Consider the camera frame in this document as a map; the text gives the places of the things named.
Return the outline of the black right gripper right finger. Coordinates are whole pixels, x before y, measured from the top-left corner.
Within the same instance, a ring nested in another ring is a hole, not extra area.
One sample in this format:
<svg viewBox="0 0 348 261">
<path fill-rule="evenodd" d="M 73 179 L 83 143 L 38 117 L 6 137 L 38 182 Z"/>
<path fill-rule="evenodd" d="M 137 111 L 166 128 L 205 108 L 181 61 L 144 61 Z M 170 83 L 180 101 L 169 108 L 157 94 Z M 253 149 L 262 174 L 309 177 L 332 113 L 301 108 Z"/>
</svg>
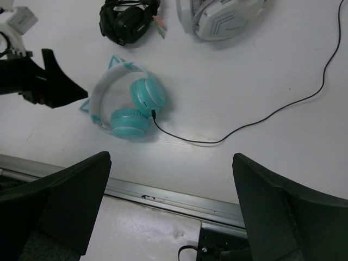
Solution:
<svg viewBox="0 0 348 261">
<path fill-rule="evenodd" d="M 233 157 L 232 171 L 253 260 L 347 260 L 347 200 Z"/>
</svg>

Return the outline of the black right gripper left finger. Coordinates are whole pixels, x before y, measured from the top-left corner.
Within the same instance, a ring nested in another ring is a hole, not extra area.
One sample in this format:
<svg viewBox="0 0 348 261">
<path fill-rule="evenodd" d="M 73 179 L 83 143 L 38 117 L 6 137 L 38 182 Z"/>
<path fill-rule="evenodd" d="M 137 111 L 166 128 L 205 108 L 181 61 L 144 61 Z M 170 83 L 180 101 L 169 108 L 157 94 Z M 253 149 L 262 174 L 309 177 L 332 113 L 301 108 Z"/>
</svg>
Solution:
<svg viewBox="0 0 348 261">
<path fill-rule="evenodd" d="M 106 151 L 24 182 L 1 178 L 1 260 L 80 260 L 111 169 Z"/>
</svg>

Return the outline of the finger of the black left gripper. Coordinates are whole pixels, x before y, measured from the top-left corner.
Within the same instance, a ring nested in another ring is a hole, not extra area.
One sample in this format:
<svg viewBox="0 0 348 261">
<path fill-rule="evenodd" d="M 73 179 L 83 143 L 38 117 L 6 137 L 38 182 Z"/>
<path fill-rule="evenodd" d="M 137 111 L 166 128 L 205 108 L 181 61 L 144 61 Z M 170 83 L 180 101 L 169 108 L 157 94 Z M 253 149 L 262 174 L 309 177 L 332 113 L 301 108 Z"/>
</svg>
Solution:
<svg viewBox="0 0 348 261">
<path fill-rule="evenodd" d="M 51 49 L 41 52 L 44 68 L 30 57 L 1 60 L 1 95 L 17 93 L 32 104 L 50 108 L 88 98 L 88 92 L 62 71 Z"/>
</svg>

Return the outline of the teal cat-ear headphones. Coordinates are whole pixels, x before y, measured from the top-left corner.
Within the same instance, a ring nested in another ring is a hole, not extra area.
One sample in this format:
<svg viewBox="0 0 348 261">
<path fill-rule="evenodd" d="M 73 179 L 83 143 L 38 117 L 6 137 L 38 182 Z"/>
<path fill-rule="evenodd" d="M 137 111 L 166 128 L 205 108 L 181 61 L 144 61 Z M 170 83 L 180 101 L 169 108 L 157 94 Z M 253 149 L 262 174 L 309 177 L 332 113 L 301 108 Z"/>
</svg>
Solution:
<svg viewBox="0 0 348 261">
<path fill-rule="evenodd" d="M 105 133 L 132 140 L 146 136 L 165 105 L 164 87 L 151 71 L 113 55 L 79 111 Z"/>
</svg>

